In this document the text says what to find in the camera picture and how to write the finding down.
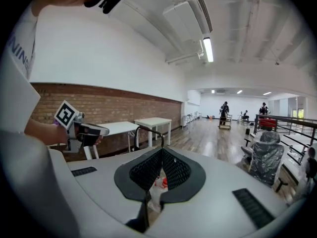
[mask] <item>black metal railing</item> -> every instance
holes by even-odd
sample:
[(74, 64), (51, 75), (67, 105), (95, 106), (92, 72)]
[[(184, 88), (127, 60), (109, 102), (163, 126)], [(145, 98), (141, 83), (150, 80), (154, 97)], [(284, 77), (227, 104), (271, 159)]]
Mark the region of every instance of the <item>black metal railing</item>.
[[(291, 157), (299, 165), (301, 164), (307, 148), (310, 147), (315, 140), (317, 141), (317, 138), (315, 138), (317, 120), (314, 119), (256, 115), (254, 135), (257, 133), (258, 129), (274, 130), (283, 134), (283, 136), (287, 139), (292, 140), (294, 144), (286, 143), (285, 140), (281, 140), (281, 142), (289, 146), (290, 152), (288, 153), (288, 156)], [(309, 144), (305, 144), (300, 140), (292, 138), (292, 135), (294, 134), (309, 138)], [(303, 148), (300, 151), (296, 149), (294, 145), (301, 145), (303, 146)], [(298, 158), (294, 157), (292, 153), (295, 153), (295, 155), (299, 155)]]

